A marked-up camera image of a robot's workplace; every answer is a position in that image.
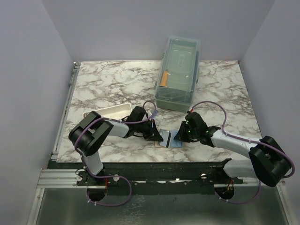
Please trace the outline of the white rectangular plastic tray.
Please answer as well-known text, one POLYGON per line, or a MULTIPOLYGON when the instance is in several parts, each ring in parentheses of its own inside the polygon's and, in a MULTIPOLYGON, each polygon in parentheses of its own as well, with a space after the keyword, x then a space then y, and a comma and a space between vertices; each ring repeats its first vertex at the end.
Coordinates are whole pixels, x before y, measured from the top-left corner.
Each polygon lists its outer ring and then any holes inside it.
POLYGON ((114 105, 107 108, 92 111, 97 112, 102 117, 120 120, 128 116, 132 112, 132 107, 130 103, 123 103, 120 105, 114 105))

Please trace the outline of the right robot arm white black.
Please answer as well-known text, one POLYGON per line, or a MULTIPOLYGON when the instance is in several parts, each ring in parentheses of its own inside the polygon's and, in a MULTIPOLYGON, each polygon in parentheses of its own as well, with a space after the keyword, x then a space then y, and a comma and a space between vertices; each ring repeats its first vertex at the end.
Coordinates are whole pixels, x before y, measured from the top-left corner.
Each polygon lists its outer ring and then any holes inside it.
POLYGON ((174 137, 185 143, 200 142, 210 147, 222 148, 244 157, 245 160, 229 160, 216 171, 218 182, 225 184, 234 177, 257 178, 263 184, 274 187, 292 169, 288 159, 274 138, 247 138, 225 133, 220 127, 207 126, 200 114, 190 112, 181 122, 174 137))

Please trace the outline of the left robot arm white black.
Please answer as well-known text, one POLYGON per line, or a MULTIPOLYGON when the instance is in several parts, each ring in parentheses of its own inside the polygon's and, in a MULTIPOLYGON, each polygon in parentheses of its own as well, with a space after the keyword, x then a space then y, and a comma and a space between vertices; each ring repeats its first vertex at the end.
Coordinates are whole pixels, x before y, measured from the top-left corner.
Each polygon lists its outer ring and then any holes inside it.
POLYGON ((141 134, 146 141, 163 141, 154 119, 145 118, 147 115, 146 110, 140 106, 136 106, 124 120, 105 118, 92 111, 70 131, 68 138, 80 154, 89 172, 88 180, 93 185, 101 184, 104 179, 104 166, 98 150, 108 136, 129 138, 141 134))

